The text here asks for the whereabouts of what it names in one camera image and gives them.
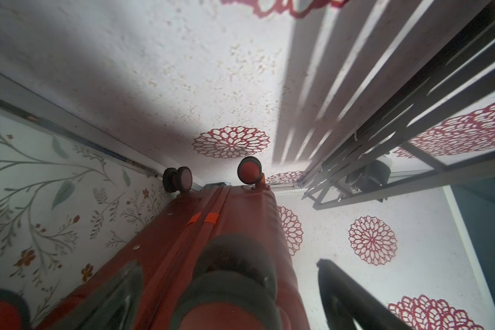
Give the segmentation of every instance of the red flower pattern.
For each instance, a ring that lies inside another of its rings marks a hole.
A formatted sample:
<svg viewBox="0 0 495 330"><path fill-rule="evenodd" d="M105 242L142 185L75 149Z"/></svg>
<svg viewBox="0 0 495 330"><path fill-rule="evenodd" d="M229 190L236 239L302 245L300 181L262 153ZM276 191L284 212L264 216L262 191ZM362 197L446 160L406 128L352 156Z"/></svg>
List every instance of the red flower pattern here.
<svg viewBox="0 0 495 330"><path fill-rule="evenodd" d="M202 155L213 158L237 158L254 155L267 148L270 137L254 127L226 126L200 134L192 143Z"/></svg>
<svg viewBox="0 0 495 330"><path fill-rule="evenodd" d="M35 250L24 250L20 253L20 259L14 266L29 266L33 260L35 260Z"/></svg>
<svg viewBox="0 0 495 330"><path fill-rule="evenodd" d="M310 0L310 4L306 6L302 10L297 10L294 7L293 0L274 0L273 3L269 3L267 5L261 5L262 3L268 3L264 0L222 0L223 4L230 3L241 3L244 5L248 5L253 8L253 13L259 18L266 17L271 13L282 14L284 12L289 12L290 15L294 18L304 18L306 15L310 13L310 11L314 9L323 8L325 6L332 6L336 8L343 7L345 3L349 0Z"/></svg>
<svg viewBox="0 0 495 330"><path fill-rule="evenodd" d="M467 115L444 120L410 140L432 156L452 156L495 148L495 103ZM405 149L398 157L414 158Z"/></svg>
<svg viewBox="0 0 495 330"><path fill-rule="evenodd" d="M297 218L297 215L285 207L279 207L279 216L281 218L282 228L284 229L284 236L288 242L288 250L291 255L295 255L295 252L299 251L303 242L303 229L301 228L301 222Z"/></svg>
<svg viewBox="0 0 495 330"><path fill-rule="evenodd" d="M396 255L396 236L382 220L362 216L350 225L350 246L361 260L371 265L384 265Z"/></svg>
<svg viewBox="0 0 495 330"><path fill-rule="evenodd" d="M305 170L296 170L294 172L286 172L286 173L279 173L279 174L274 174L266 179L267 184L274 184L274 183L288 183L288 182L298 182L301 181L310 173L309 171Z"/></svg>
<svg viewBox="0 0 495 330"><path fill-rule="evenodd" d="M425 295L418 298L404 296L398 303L389 304L389 310L414 330L484 330L469 319L465 310Z"/></svg>
<svg viewBox="0 0 495 330"><path fill-rule="evenodd" d="M90 277L92 277L92 272L93 272L93 266L91 264L87 264L86 267L84 267L81 270L81 274L83 274L83 282L88 281Z"/></svg>

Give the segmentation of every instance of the metal shelving rack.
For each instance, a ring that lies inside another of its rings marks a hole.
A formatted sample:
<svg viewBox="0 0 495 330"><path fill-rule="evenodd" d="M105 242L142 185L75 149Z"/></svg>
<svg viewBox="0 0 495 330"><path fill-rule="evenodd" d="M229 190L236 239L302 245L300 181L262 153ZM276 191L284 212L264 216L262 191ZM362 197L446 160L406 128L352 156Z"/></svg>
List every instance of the metal shelving rack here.
<svg viewBox="0 0 495 330"><path fill-rule="evenodd" d="M493 91L495 1L326 158L310 182L303 182L308 184L304 198L314 200L314 208L322 210L495 176L495 151L446 165L409 142ZM433 169L367 192L353 191L345 184L347 175L396 147ZM340 195L324 202L331 187Z"/></svg>

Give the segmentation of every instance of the orange flower motif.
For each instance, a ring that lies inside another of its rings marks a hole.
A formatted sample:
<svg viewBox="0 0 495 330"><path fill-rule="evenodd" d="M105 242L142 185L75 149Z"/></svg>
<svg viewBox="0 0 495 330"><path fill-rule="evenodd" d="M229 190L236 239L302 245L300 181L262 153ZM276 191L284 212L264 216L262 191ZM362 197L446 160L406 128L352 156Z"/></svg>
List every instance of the orange flower motif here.
<svg viewBox="0 0 495 330"><path fill-rule="evenodd" d="M21 266L29 266L29 264L35 260L35 250L24 250L20 254L20 259L17 261L14 266L21 267Z"/></svg>
<svg viewBox="0 0 495 330"><path fill-rule="evenodd" d="M83 274L83 282L88 281L90 277L92 277L93 266L91 264L87 264L86 267L81 270L81 274Z"/></svg>

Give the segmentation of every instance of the blue wall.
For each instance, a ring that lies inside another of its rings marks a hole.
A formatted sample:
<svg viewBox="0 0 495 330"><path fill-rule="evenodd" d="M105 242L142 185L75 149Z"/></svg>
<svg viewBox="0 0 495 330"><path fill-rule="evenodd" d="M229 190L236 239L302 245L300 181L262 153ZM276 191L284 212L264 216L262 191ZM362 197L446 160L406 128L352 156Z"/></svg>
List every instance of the blue wall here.
<svg viewBox="0 0 495 330"><path fill-rule="evenodd" d="M451 188L495 303L495 179Z"/></svg>

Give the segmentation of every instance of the floral wallpaper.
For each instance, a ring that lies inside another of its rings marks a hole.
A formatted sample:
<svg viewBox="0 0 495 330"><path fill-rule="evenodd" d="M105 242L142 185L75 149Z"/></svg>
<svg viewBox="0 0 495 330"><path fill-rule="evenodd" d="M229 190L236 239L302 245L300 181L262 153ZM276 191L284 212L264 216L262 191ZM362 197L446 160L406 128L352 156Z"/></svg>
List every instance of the floral wallpaper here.
<svg viewBox="0 0 495 330"><path fill-rule="evenodd" d="M389 304L389 310L414 330L484 330L469 318L465 310L452 307L443 299L429 299L426 295L418 298L403 296L398 303Z"/></svg>
<svg viewBox="0 0 495 330"><path fill-rule="evenodd" d="M292 210L285 207L279 207L279 217L281 218L282 228L284 229L284 237L288 244L290 255L295 255L301 248L303 243L303 229L297 215Z"/></svg>
<svg viewBox="0 0 495 330"><path fill-rule="evenodd" d="M267 184L290 183L302 181L310 173L305 170L295 170L292 172L277 173L266 178Z"/></svg>
<svg viewBox="0 0 495 330"><path fill-rule="evenodd" d="M264 18L273 13L289 13L293 18L304 18L315 9L325 6L341 8L348 0L310 0L310 1L293 1L293 0L221 0L223 4L239 3L253 8L253 14L258 18Z"/></svg>
<svg viewBox="0 0 495 330"><path fill-rule="evenodd" d="M354 253L371 265L384 265L396 256L396 236L375 216L362 216L350 225L348 240Z"/></svg>
<svg viewBox="0 0 495 330"><path fill-rule="evenodd" d="M237 158L266 149L270 137L255 127L223 127L201 133L192 147L198 154L212 158Z"/></svg>
<svg viewBox="0 0 495 330"><path fill-rule="evenodd" d="M410 140L433 156L452 156L495 149L495 102L483 109L444 120ZM405 149L397 157L414 158Z"/></svg>
<svg viewBox="0 0 495 330"><path fill-rule="evenodd" d="M169 201L158 178L0 109L0 287L33 324Z"/></svg>

